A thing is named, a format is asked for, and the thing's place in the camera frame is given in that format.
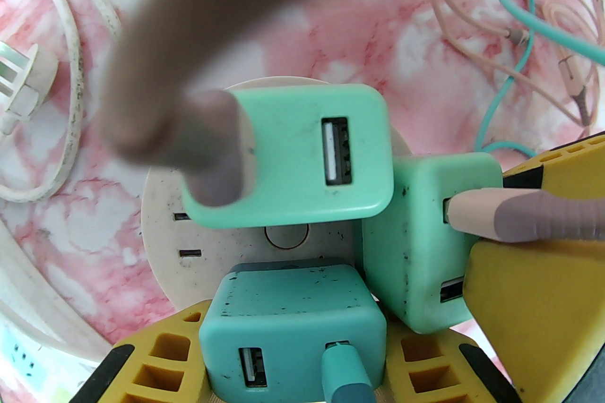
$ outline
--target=pink marble surface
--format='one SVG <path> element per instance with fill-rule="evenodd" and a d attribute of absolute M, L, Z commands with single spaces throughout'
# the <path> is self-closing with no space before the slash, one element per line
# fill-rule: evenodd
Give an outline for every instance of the pink marble surface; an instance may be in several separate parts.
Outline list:
<path fill-rule="evenodd" d="M 113 0 L 128 22 L 138 0 Z M 497 0 L 458 0 L 479 18 L 502 26 L 510 17 Z M 6 222 L 51 284 L 112 343 L 169 315 L 173 307 L 153 278 L 140 230 L 145 170 L 113 159 L 95 133 L 99 66 L 110 36 L 90 0 L 69 0 L 82 36 L 86 122 L 78 161 L 59 194 L 37 204 L 0 202 Z M 512 63 L 507 42 L 478 33 L 451 14 L 452 31 L 475 51 Z M 69 66 L 62 27 L 50 0 L 2 0 L 0 38 L 13 47 L 39 43 L 61 60 L 50 102 L 0 148 L 0 178 L 27 187 L 48 176 L 61 154 L 69 103 Z M 536 41 L 528 72 L 558 96 L 553 49 Z M 263 31 L 236 46 L 205 73 L 218 86 L 265 75 L 302 75 L 363 82 L 387 99 L 393 123 L 413 152 L 472 149 L 475 133 L 501 77 L 484 73 L 441 38 L 428 0 L 300 0 Z M 542 99 L 517 87 L 499 109 L 493 139 L 549 148 L 579 133 Z M 520 158 L 499 155 L 503 165 Z M 475 323 L 460 330 L 484 342 Z M 32 399 L 15 382 L 4 401 Z"/>

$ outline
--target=white extension cord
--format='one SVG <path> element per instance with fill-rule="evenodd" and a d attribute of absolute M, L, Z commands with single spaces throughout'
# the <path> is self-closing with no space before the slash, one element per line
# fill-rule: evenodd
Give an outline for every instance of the white extension cord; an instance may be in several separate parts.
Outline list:
<path fill-rule="evenodd" d="M 80 36 L 78 34 L 76 21 L 67 0 L 52 0 L 52 2 L 63 23 L 69 55 L 71 93 L 69 97 L 69 121 L 65 137 L 65 146 L 63 147 L 60 163 L 47 182 L 44 182 L 34 189 L 28 190 L 11 189 L 4 185 L 0 185 L 0 198 L 9 202 L 34 202 L 56 193 L 67 180 L 78 152 L 84 111 L 82 103 L 84 91 L 84 67 L 82 63 L 82 51 L 80 48 Z M 121 29 L 121 23 L 115 13 L 115 9 L 112 7 L 112 3 L 109 0 L 93 0 L 93 2 L 99 10 L 104 23 L 107 25 L 113 38 L 117 40 Z M 25 57 L 28 58 L 32 64 L 34 64 L 35 60 L 38 58 L 36 55 L 33 55 L 32 57 L 26 55 Z M 36 109 L 44 101 L 44 98 L 48 93 L 48 90 L 46 90 L 46 92 L 44 92 L 44 90 L 45 87 L 37 90 L 39 98 L 35 105 Z M 27 111 L 26 116 L 21 116 L 21 118 L 30 118 L 36 109 L 25 109 L 25 111 Z M 4 120 L 4 131 L 6 131 L 3 131 L 4 136 L 12 131 L 15 121 L 19 120 L 19 116 L 15 115 L 16 111 L 17 110 L 13 109 L 10 112 L 7 112 L 7 117 Z M 2 141 L 3 135 L 0 134 L 0 141 Z M 49 336 L 37 329 L 37 327 L 19 316 L 6 303 L 2 302 L 2 300 L 0 300 L 0 316 L 38 344 L 73 356 L 74 358 L 81 360 L 84 364 L 97 366 L 97 364 L 104 359 L 108 351 L 110 351 L 110 344 L 88 325 L 88 323 L 57 294 L 45 278 L 39 274 L 36 267 L 34 267 L 33 263 L 22 252 L 17 242 L 1 222 L 0 246 L 2 247 L 3 252 L 2 269 L 6 273 L 9 282 L 11 282 L 11 284 L 20 292 L 22 300 L 30 302 L 30 308 L 36 311 L 36 314 L 42 321 L 46 322 L 50 332 L 54 333 L 56 337 Z M 81 347 L 87 347 L 88 351 L 83 351 L 80 349 Z"/>

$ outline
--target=usb port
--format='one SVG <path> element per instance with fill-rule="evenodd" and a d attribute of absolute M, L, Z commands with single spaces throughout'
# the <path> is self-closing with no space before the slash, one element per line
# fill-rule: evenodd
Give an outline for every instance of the usb port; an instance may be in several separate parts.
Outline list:
<path fill-rule="evenodd" d="M 441 284 L 441 302 L 447 302 L 462 297 L 464 277 L 453 278 Z"/>
<path fill-rule="evenodd" d="M 266 388 L 263 352 L 259 347 L 240 347 L 244 381 L 248 388 Z"/>
<path fill-rule="evenodd" d="M 324 170 L 327 185 L 350 185 L 351 150 L 346 118 L 321 120 L 321 134 L 324 141 Z"/>

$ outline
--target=white cable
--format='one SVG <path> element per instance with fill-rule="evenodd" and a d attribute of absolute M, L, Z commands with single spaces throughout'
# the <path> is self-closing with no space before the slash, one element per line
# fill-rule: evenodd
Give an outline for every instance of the white cable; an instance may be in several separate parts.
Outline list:
<path fill-rule="evenodd" d="M 69 8 L 67 0 L 52 0 L 54 3 L 61 22 L 63 23 L 63 29 L 65 31 L 65 40 L 67 41 L 67 53 L 69 57 L 69 76 L 70 76 L 70 95 L 69 95 L 69 120 L 67 124 L 67 133 L 65 135 L 65 146 L 63 147 L 63 153 L 58 167 L 56 168 L 52 178 L 41 184 L 34 189 L 28 190 L 17 190 L 11 189 L 4 185 L 0 185 L 0 198 L 9 202 L 25 203 L 40 200 L 46 198 L 58 191 L 60 187 L 65 183 L 71 169 L 73 168 L 76 154 L 78 152 L 78 144 L 80 141 L 80 134 L 82 132 L 82 117 L 84 106 L 82 102 L 84 94 L 84 65 L 82 62 L 82 50 L 80 47 L 80 36 L 78 34 L 78 27 L 74 19 L 73 13 Z M 117 39 L 121 24 L 119 18 L 112 7 L 109 0 L 93 0 L 93 3 L 99 10 L 104 23 L 108 27 L 110 33 Z M 26 267 L 27 271 L 35 271 L 36 267 L 31 263 L 28 263 Z M 30 339 L 35 341 L 37 344 L 43 345 L 50 349 L 55 349 L 69 356 L 81 360 L 85 364 L 93 364 L 97 366 L 103 359 L 104 355 L 91 355 L 86 352 L 80 351 L 73 347 L 69 343 L 59 341 L 58 339 L 48 336 L 43 333 L 15 311 L 13 311 L 6 303 L 0 300 L 0 314 L 9 321 L 13 326 L 20 330 L 23 334 L 28 336 Z"/>

